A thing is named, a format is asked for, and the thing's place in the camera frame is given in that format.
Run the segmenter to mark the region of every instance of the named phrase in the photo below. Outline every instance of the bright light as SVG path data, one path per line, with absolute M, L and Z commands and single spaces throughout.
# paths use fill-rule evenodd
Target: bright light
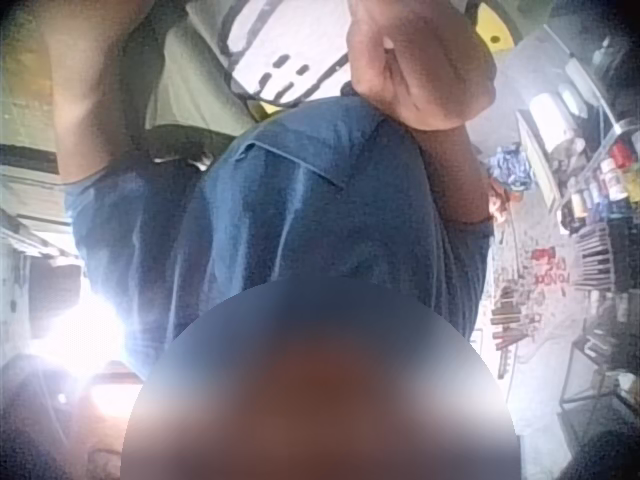
M 91 376 L 120 358 L 124 329 L 113 308 L 90 289 L 80 303 L 53 321 L 49 335 L 31 343 L 31 352 L 78 376 Z
M 91 398 L 103 415 L 129 418 L 142 385 L 96 385 L 91 388 Z

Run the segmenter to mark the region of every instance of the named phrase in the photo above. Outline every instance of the hand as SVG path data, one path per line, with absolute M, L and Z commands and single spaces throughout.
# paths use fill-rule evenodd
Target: hand
M 38 0 L 36 18 L 50 52 L 90 60 L 122 46 L 155 0 Z
M 495 64 L 448 0 L 350 0 L 354 89 L 416 130 L 464 125 L 494 101 Z

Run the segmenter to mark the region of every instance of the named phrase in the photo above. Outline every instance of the blue shirt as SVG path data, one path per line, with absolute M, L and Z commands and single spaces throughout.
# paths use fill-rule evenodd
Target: blue shirt
M 442 220 L 416 142 L 359 97 L 261 124 L 205 173 L 121 162 L 68 186 L 67 208 L 92 288 L 124 322 L 143 377 L 202 313 L 296 276 L 389 287 L 469 338 L 492 235 L 489 222 Z

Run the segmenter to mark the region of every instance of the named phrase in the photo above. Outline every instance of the man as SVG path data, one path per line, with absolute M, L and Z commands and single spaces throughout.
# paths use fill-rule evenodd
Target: man
M 360 96 L 310 103 L 238 139 L 209 171 L 153 164 L 125 124 L 119 57 L 152 0 L 44 2 L 58 162 L 96 293 L 145 377 L 221 301 L 340 276 L 417 298 L 469 337 L 491 236 L 464 124 L 494 99 L 493 60 L 445 0 L 353 0 Z

